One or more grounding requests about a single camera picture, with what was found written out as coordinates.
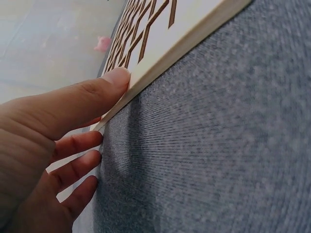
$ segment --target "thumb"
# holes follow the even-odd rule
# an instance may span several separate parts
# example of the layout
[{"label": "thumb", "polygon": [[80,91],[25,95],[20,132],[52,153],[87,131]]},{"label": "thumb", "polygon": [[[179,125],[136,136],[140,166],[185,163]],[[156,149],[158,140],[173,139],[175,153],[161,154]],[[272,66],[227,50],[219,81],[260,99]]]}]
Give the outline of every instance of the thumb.
[{"label": "thumb", "polygon": [[119,67],[103,77],[2,105],[11,120],[51,140],[108,112],[128,88],[130,74]]}]

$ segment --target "cut-out pattern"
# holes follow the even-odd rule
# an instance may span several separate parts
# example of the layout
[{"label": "cut-out pattern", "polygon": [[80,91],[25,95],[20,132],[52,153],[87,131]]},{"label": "cut-out pattern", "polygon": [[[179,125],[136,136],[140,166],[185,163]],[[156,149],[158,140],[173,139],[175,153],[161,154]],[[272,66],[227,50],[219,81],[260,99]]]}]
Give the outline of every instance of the cut-out pattern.
[{"label": "cut-out pattern", "polygon": [[129,0],[118,24],[103,74],[115,67],[131,72],[128,90],[99,130],[140,91],[251,0]]},{"label": "cut-out pattern", "polygon": [[113,39],[104,73],[115,67],[126,67],[132,71],[145,55],[149,36],[153,38],[149,39],[148,45],[156,46],[156,36],[161,37],[160,33],[174,24],[176,6],[177,0],[129,0]]}]

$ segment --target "finger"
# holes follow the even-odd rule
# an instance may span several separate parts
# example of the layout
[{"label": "finger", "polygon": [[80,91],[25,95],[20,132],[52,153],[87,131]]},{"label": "finger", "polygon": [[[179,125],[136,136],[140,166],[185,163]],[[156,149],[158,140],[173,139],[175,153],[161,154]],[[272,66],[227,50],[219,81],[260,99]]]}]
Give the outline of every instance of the finger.
[{"label": "finger", "polygon": [[95,118],[94,120],[91,120],[91,121],[89,121],[88,123],[82,124],[82,125],[80,125],[80,126],[74,128],[73,130],[76,130],[76,129],[80,129],[80,128],[84,128],[84,127],[93,125],[93,124],[99,122],[101,119],[102,119],[101,117]]},{"label": "finger", "polygon": [[56,142],[51,163],[99,146],[102,141],[103,136],[98,131],[64,137]]},{"label": "finger", "polygon": [[127,90],[129,78],[129,72],[119,67],[102,78],[7,102],[4,114],[57,141],[109,111]]},{"label": "finger", "polygon": [[97,187],[97,178],[89,176],[80,184],[73,193],[62,202],[63,207],[74,222],[91,201]]},{"label": "finger", "polygon": [[93,168],[99,165],[101,155],[92,150],[85,155],[72,160],[66,165],[50,173],[50,181],[55,194],[68,188],[70,185],[87,175]]}]

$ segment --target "knuckle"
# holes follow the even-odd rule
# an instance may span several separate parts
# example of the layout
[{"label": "knuckle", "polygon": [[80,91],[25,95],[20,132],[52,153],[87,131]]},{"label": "knuckle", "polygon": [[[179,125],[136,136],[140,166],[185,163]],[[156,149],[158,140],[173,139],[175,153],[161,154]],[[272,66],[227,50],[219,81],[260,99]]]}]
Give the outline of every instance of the knuckle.
[{"label": "knuckle", "polygon": [[98,85],[94,82],[85,81],[77,84],[77,88],[83,95],[92,95],[95,97],[99,97],[102,95],[102,91]]}]

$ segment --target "pink object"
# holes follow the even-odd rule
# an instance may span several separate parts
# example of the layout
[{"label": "pink object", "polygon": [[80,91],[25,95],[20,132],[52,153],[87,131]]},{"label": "pink object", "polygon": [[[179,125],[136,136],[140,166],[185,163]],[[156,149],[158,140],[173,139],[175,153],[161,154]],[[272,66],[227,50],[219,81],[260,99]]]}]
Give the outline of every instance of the pink object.
[{"label": "pink object", "polygon": [[100,51],[100,52],[106,52],[107,49],[109,48],[110,42],[111,42],[111,39],[109,37],[99,36],[98,37],[98,44],[94,48],[94,50]]}]

